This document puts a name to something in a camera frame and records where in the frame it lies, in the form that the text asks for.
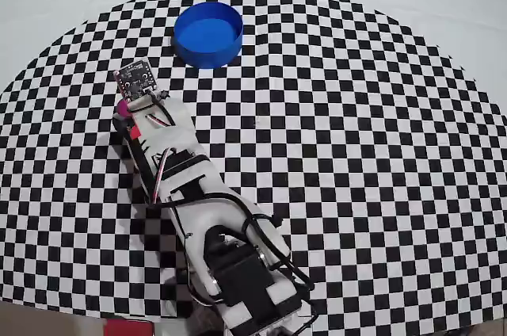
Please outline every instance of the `red object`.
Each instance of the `red object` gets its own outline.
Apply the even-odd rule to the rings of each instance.
[[[153,336],[153,323],[135,320],[109,319],[104,326],[104,336]]]
[[[130,131],[130,139],[132,139],[132,140],[138,139],[140,136],[141,136],[141,131],[139,130],[139,128],[136,125]]]

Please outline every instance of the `black cable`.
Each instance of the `black cable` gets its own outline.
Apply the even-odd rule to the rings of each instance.
[[[282,262],[282,264],[286,265],[291,273],[294,273],[299,279],[301,279],[301,281],[303,281],[305,283],[305,284],[300,284],[300,283],[296,282],[292,276],[289,276],[286,273],[284,273],[284,275],[286,277],[288,277],[288,279],[290,279],[291,282],[294,284],[296,291],[299,293],[299,295],[302,297],[302,299],[310,305],[311,314],[312,314],[310,320],[308,320],[306,323],[304,323],[294,334],[292,334],[292,336],[298,336],[298,335],[302,334],[318,318],[318,312],[316,311],[315,306],[313,305],[313,303],[310,300],[310,291],[314,289],[314,283],[310,280],[310,278],[303,271],[301,271],[297,266],[294,266],[292,264],[292,261],[288,257],[284,256],[284,254],[275,245],[273,245],[271,240],[269,240],[268,236],[264,233],[264,231],[262,230],[262,228],[260,227],[260,225],[257,222],[257,219],[261,218],[261,219],[269,220],[273,223],[274,222],[273,217],[267,216],[264,213],[253,214],[239,197],[232,195],[230,193],[218,193],[218,192],[217,193],[205,193],[204,196],[200,199],[193,198],[193,199],[181,199],[181,200],[175,200],[175,201],[171,200],[170,202],[167,202],[167,203],[156,204],[156,205],[152,206],[152,208],[160,208],[160,209],[161,208],[171,208],[171,209],[173,209],[173,213],[174,213],[174,216],[176,217],[177,225],[181,229],[181,233],[184,236],[183,247],[185,248],[185,251],[184,251],[183,255],[185,256],[185,263],[187,263],[187,265],[189,265],[188,259],[187,259],[187,254],[186,254],[186,247],[185,247],[186,233],[183,231],[183,227],[181,225],[181,220],[180,220],[180,217],[177,213],[177,206],[184,205],[184,204],[191,204],[196,201],[207,200],[207,199],[225,199],[225,200],[229,200],[229,201],[232,201],[235,204],[237,204],[237,206],[240,207],[240,209],[243,211],[243,213],[246,216],[246,220],[242,226],[242,233],[245,233],[246,229],[251,224],[253,226],[254,230],[257,232],[258,236],[261,238],[262,242],[273,252],[273,254],[275,254],[278,257],[278,259]],[[194,295],[197,294],[196,295],[197,299],[202,300],[206,304],[215,305],[215,304],[223,301],[223,300],[218,300],[217,302],[211,303],[208,300],[206,300],[205,298],[203,298],[198,292],[196,292],[195,288],[191,288],[189,286],[189,290],[191,290],[191,289],[194,289],[193,293],[194,293]]]
[[[146,110],[146,109],[149,109],[149,108],[152,108],[153,106],[155,106],[155,104],[150,104],[148,106],[145,106],[141,109],[129,109],[128,112],[129,113],[138,113],[138,112],[142,112],[143,110]]]
[[[154,116],[153,114],[148,114],[146,117],[151,118],[152,120],[156,120],[158,123],[162,124],[163,126],[169,127],[170,124],[167,124],[157,116]]]
[[[153,105],[157,105],[158,108],[162,110],[162,113],[164,113],[164,116],[166,116],[167,120],[169,121],[169,124],[171,126],[174,126],[175,123],[172,116],[169,114],[166,107],[160,102],[160,99],[158,99],[158,97],[155,96],[154,93],[151,92],[150,90],[148,90],[148,94],[150,94],[151,102],[153,102]]]
[[[170,201],[167,203],[167,204],[173,204],[174,201],[172,201],[170,199]],[[181,223],[181,218],[180,218],[180,215],[179,213],[177,212],[177,208],[176,208],[176,205],[172,205],[170,207],[173,211],[173,214],[174,214],[174,217],[176,218],[176,222],[177,222],[177,225],[178,227],[180,228],[180,231],[181,231],[181,234],[183,235],[183,257],[185,259],[185,264],[187,266],[190,266],[189,264],[189,256],[187,255],[187,249],[186,249],[186,239],[187,237],[189,236],[189,234],[187,234],[185,232],[185,230],[183,229],[183,224]],[[190,270],[187,269],[187,274],[190,276]],[[208,304],[210,306],[215,306],[216,304],[220,304],[223,302],[223,299],[218,299],[218,300],[215,300],[215,301],[210,301],[206,298],[204,298],[197,290],[195,287],[191,286],[189,284],[190,282],[190,278],[187,280],[187,289],[189,290],[189,292],[191,293],[191,295],[194,295],[199,301],[205,303],[205,304]]]
[[[221,192],[214,192],[214,193],[205,193],[203,197],[200,199],[181,199],[173,201],[172,203],[162,203],[162,204],[156,204],[156,208],[170,208],[171,206],[178,206],[178,205],[184,205],[184,204],[191,204],[193,202],[196,202],[198,200],[207,200],[207,199],[223,199],[223,200],[229,200],[235,203],[239,208],[243,211],[246,218],[252,217],[253,213],[246,207],[245,203],[243,201],[230,193],[221,193]],[[287,266],[291,272],[293,272],[301,281],[305,283],[305,285],[308,287],[308,290],[311,291],[314,289],[315,285],[310,280],[309,276],[307,276],[300,268],[292,264],[292,261],[289,257],[285,256],[269,239],[269,237],[264,233],[261,226],[259,225],[257,219],[253,218],[250,220],[251,225],[253,226],[253,229],[261,239],[261,241],[269,248],[269,250],[282,262],[283,265]]]
[[[313,303],[311,302],[311,300],[307,300],[306,298],[303,298],[303,300],[305,302],[307,302],[308,304],[310,304],[310,309],[311,309],[312,316],[311,316],[310,320],[308,320],[306,323],[304,323],[296,332],[294,332],[292,334],[292,336],[297,336],[298,334],[302,334],[307,328],[310,328],[310,326],[313,323],[315,323],[315,321],[318,318],[317,310],[315,310],[315,306],[313,305]]]

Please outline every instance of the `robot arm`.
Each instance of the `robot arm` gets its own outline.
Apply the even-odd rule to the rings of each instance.
[[[122,90],[127,81],[120,73]],[[194,299],[215,307],[234,336],[278,325],[301,308],[302,299],[309,301],[313,284],[290,261],[276,219],[223,183],[181,101],[152,83],[144,94],[142,81],[127,83],[137,86],[129,94],[122,90],[125,98],[135,97],[130,116],[116,114],[113,123],[127,140],[152,208],[170,211],[188,267],[207,292],[198,294],[189,278]]]

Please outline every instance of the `black and white checkered surface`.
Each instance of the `black and white checkered surface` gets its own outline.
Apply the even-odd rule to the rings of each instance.
[[[91,316],[187,315],[169,217],[145,212],[111,116],[147,57],[225,182],[317,282],[315,334],[426,334],[503,316],[507,120],[439,48],[349,0],[219,0],[242,53],[198,71],[186,8],[128,2],[46,48],[0,96],[0,293]]]

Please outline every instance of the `blue bowl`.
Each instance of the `blue bowl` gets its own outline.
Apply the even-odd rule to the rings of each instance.
[[[189,7],[174,25],[176,54],[196,68],[212,69],[229,63],[241,50],[242,38],[241,15],[220,2]]]

